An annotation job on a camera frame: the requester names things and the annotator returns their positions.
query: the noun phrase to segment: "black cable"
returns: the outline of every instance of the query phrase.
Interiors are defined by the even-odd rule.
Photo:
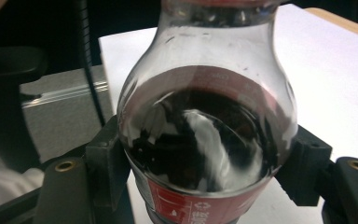
[[[92,102],[94,103],[95,110],[101,126],[104,126],[105,120],[103,118],[103,111],[101,109],[100,101],[98,99],[97,91],[94,87],[92,80],[92,61],[90,51],[90,26],[87,11],[87,0],[75,0],[75,10],[78,24],[78,49],[80,55],[80,64],[83,66],[86,74],[87,82],[89,83],[89,90],[91,92]]]

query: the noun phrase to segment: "gray floor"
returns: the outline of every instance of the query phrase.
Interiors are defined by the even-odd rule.
[[[94,81],[105,86],[101,65],[93,67]],[[71,92],[66,97],[55,98],[44,104],[27,105],[23,112],[41,161],[60,156],[74,147],[88,143],[101,129],[87,81],[82,70],[69,71],[42,77],[33,83],[21,86],[21,92],[49,95]],[[99,91],[99,98],[106,120],[112,117],[107,90]]]

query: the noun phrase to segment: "bottle neck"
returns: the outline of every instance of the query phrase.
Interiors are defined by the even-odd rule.
[[[233,28],[274,20],[276,0],[161,0],[161,26]]]

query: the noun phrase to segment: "white logo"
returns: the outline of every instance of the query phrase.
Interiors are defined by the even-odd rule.
[[[196,206],[196,208],[198,208],[199,210],[207,210],[211,207],[209,203],[196,203],[194,204],[194,206]]]
[[[177,215],[178,215],[177,212],[175,210],[172,210],[171,216],[176,217]]]

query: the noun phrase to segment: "chair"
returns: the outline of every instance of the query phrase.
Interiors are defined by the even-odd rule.
[[[21,108],[20,84],[38,80],[47,69],[43,50],[0,48],[0,157],[15,171],[40,165]]]

